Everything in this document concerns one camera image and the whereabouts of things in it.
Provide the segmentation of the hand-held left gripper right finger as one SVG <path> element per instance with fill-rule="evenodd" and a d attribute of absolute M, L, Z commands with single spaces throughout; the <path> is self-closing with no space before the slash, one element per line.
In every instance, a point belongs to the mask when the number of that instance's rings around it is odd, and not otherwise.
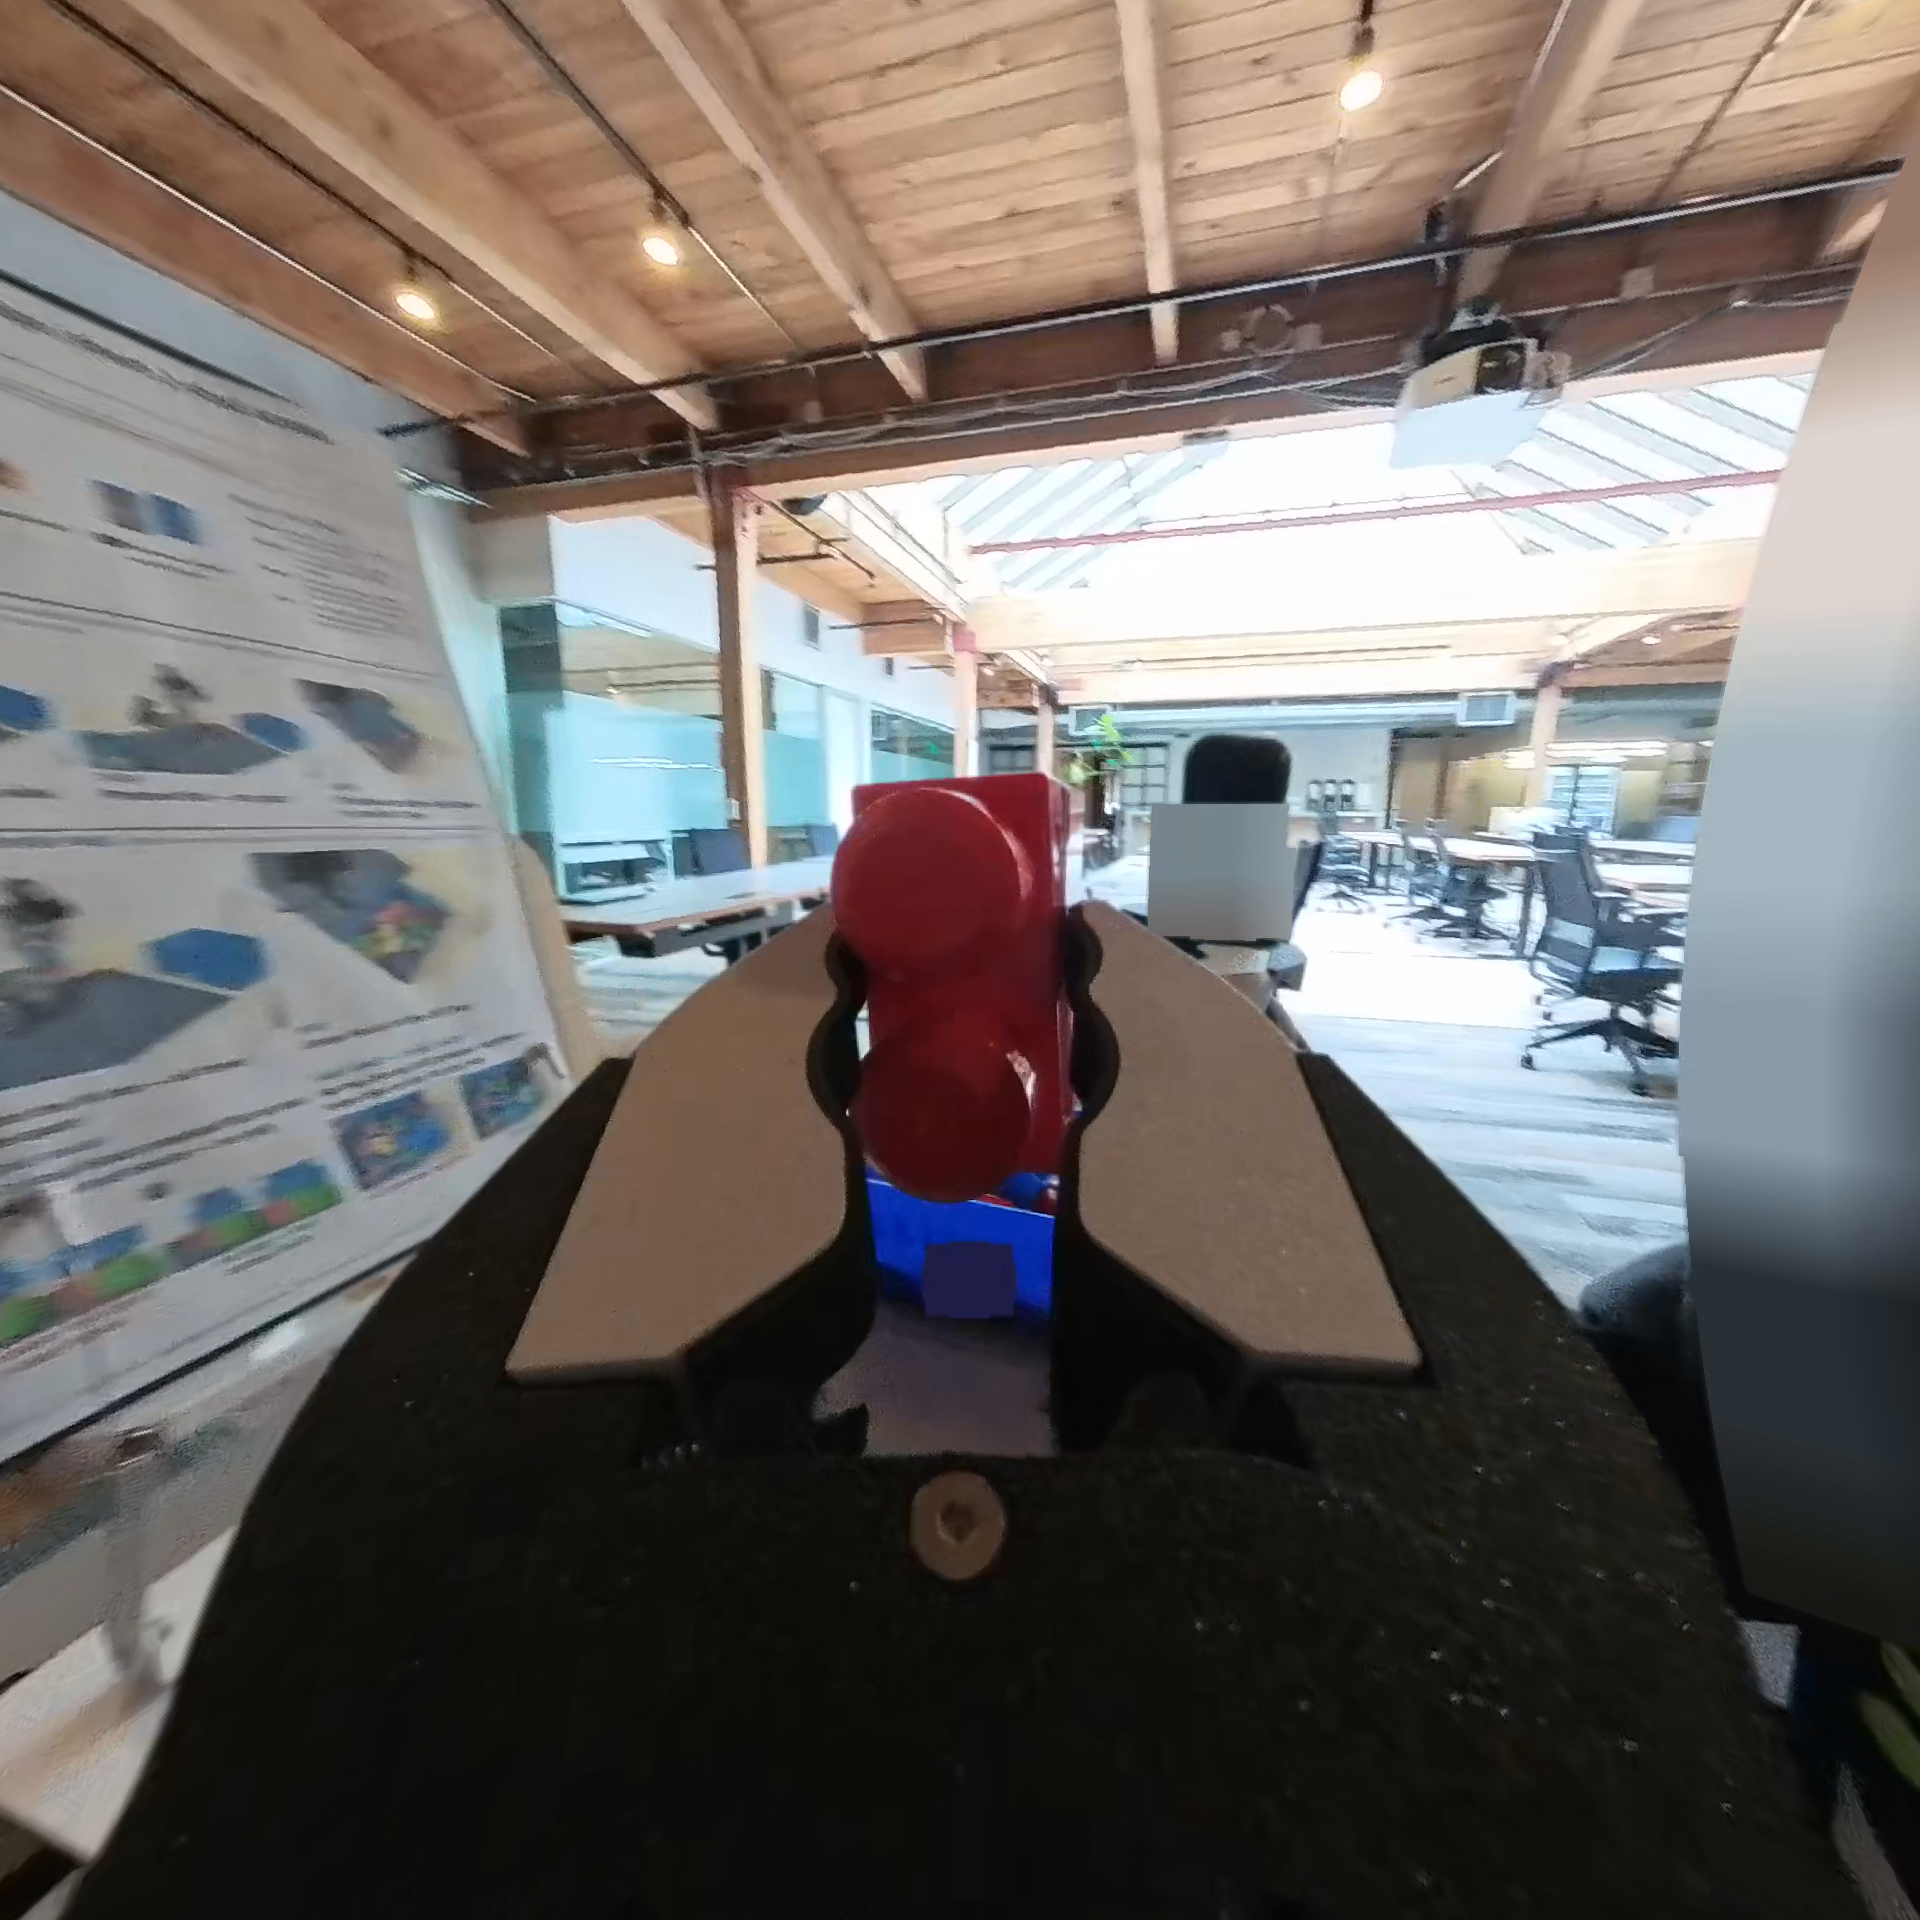
<path fill-rule="evenodd" d="M 1107 902 L 1079 904 L 1073 932 L 1089 1090 L 1064 1175 L 1056 1360 L 1418 1376 L 1422 1343 L 1297 1040 Z"/>

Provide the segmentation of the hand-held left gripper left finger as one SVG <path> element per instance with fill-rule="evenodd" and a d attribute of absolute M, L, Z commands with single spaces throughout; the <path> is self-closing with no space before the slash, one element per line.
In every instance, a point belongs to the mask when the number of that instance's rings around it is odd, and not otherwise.
<path fill-rule="evenodd" d="M 820 1387 L 874 1330 L 865 976 L 817 907 L 642 1040 L 508 1358 L 522 1386 Z"/>

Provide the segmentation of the blue plastic bin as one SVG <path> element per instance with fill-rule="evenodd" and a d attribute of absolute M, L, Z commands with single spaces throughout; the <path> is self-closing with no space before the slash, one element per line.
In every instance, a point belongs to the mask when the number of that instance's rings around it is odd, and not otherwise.
<path fill-rule="evenodd" d="M 1054 1182 L 1019 1172 L 967 1203 L 930 1203 L 868 1179 L 887 1299 L 951 1322 L 1042 1322 L 1051 1312 Z"/>

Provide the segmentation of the red mega block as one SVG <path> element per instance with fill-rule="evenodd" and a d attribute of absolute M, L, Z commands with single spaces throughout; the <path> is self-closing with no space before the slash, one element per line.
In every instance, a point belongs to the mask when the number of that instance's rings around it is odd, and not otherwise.
<path fill-rule="evenodd" d="M 835 932 L 867 988 L 852 1119 L 938 1205 L 1058 1170 L 1075 1115 L 1066 988 L 1075 802 L 1050 775 L 865 784 L 835 859 Z"/>

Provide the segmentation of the long dark table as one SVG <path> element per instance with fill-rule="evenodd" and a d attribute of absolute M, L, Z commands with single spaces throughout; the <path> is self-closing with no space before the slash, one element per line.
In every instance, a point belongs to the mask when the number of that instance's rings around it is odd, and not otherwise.
<path fill-rule="evenodd" d="M 819 907 L 831 893 L 833 858 L 664 880 L 636 896 L 562 902 L 574 943 L 614 942 L 636 959 L 719 954 L 738 959 Z"/>

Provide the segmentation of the black office chair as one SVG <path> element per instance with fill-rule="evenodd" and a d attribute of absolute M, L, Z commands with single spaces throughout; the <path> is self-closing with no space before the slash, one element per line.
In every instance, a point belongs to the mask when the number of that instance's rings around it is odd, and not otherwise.
<path fill-rule="evenodd" d="M 1543 923 L 1527 972 L 1546 1002 L 1520 1068 L 1535 1072 L 1554 1044 L 1595 1040 L 1618 1058 L 1633 1094 L 1651 1096 L 1648 1062 L 1678 1061 L 1678 1038 L 1660 1028 L 1660 1012 L 1678 1008 L 1682 932 L 1673 917 L 1644 915 L 1602 890 L 1582 836 L 1539 832 L 1531 853 Z"/>

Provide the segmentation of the white ceiling projector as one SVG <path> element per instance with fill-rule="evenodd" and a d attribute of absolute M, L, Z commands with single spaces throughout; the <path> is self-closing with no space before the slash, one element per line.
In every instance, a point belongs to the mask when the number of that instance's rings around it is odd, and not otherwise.
<path fill-rule="evenodd" d="M 1564 398 L 1567 352 L 1497 310 L 1491 299 L 1463 304 L 1444 327 L 1422 336 L 1393 422 L 1393 471 L 1497 466 Z"/>

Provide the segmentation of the printed instruction sheet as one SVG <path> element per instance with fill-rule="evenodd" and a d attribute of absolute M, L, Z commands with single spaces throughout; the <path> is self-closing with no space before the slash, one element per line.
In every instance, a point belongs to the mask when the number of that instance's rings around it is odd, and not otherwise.
<path fill-rule="evenodd" d="M 6 1458 L 407 1258 L 567 1087 L 385 410 L 6 197 Z"/>

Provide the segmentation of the person's printed top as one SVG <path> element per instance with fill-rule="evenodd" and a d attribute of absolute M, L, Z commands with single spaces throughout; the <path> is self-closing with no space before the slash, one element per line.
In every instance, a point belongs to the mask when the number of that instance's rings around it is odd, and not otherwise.
<path fill-rule="evenodd" d="M 1854 1628 L 1799 1628 L 1790 1730 L 1824 1807 L 1851 1786 L 1870 1830 L 1898 1855 L 1919 1835 L 1919 1648 Z"/>

